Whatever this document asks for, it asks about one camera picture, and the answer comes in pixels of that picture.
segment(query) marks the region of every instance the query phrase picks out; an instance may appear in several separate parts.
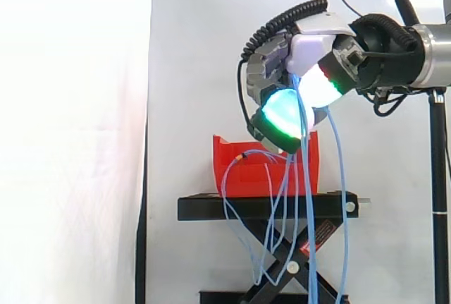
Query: metal bolt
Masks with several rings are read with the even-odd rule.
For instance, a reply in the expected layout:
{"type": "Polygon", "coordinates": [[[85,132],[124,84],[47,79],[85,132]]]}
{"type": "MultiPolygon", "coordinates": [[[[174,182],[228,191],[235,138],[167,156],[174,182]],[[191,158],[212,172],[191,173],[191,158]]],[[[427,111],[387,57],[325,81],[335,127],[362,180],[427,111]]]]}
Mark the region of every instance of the metal bolt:
{"type": "Polygon", "coordinates": [[[355,211],[355,204],[353,202],[346,203],[346,211],[347,212],[354,212],[355,211]]]}
{"type": "Polygon", "coordinates": [[[290,274],[296,274],[299,272],[299,264],[297,264],[294,260],[288,263],[287,265],[287,271],[290,274]]]}

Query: white curtain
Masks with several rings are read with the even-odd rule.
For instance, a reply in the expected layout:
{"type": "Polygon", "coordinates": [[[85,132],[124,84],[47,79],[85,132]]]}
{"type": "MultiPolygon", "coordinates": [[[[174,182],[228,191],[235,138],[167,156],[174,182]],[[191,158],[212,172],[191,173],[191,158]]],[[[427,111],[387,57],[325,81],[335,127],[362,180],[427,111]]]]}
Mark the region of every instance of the white curtain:
{"type": "Polygon", "coordinates": [[[0,303],[133,303],[150,0],[0,0],[0,303]]]}

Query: green led light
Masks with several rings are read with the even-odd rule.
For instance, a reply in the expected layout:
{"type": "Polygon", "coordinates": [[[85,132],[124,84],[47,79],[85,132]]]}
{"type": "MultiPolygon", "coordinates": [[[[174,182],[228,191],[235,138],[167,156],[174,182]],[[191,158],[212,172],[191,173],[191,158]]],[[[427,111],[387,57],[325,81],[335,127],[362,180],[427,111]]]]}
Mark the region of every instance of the green led light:
{"type": "Polygon", "coordinates": [[[299,93],[302,100],[312,108],[324,108],[342,97],[342,94],[327,79],[318,64],[302,76],[299,93]]]}
{"type": "MultiPolygon", "coordinates": [[[[307,113],[309,130],[314,124],[314,112],[311,107],[304,105],[307,113]]],[[[299,104],[294,89],[284,89],[274,92],[262,111],[266,119],[284,134],[301,139],[301,122],[299,117],[299,104]]]]}

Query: black coiled cable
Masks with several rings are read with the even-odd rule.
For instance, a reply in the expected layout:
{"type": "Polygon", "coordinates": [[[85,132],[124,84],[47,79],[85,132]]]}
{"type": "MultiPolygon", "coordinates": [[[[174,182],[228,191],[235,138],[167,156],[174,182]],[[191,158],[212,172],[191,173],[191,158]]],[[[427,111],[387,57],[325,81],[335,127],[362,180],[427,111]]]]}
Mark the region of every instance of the black coiled cable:
{"type": "Polygon", "coordinates": [[[351,28],[358,25],[369,25],[382,29],[405,51],[414,51],[418,46],[418,42],[411,34],[409,34],[401,25],[397,24],[390,17],[378,13],[370,13],[359,18],[351,24],[351,28]]]}
{"type": "Polygon", "coordinates": [[[258,29],[246,43],[246,47],[242,50],[241,58],[248,61],[249,57],[276,34],[292,25],[297,20],[323,13],[327,10],[327,0],[313,0],[298,4],[291,9],[276,16],[267,24],[258,29]]]}

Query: black tripod stand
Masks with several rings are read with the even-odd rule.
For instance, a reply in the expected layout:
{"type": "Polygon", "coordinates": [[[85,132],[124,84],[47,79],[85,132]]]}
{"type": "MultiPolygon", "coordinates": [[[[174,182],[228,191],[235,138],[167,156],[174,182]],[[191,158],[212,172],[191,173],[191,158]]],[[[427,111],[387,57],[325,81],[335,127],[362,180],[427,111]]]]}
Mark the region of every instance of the black tripod stand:
{"type": "Polygon", "coordinates": [[[429,92],[435,303],[450,304],[446,190],[447,131],[445,89],[429,92]]]}

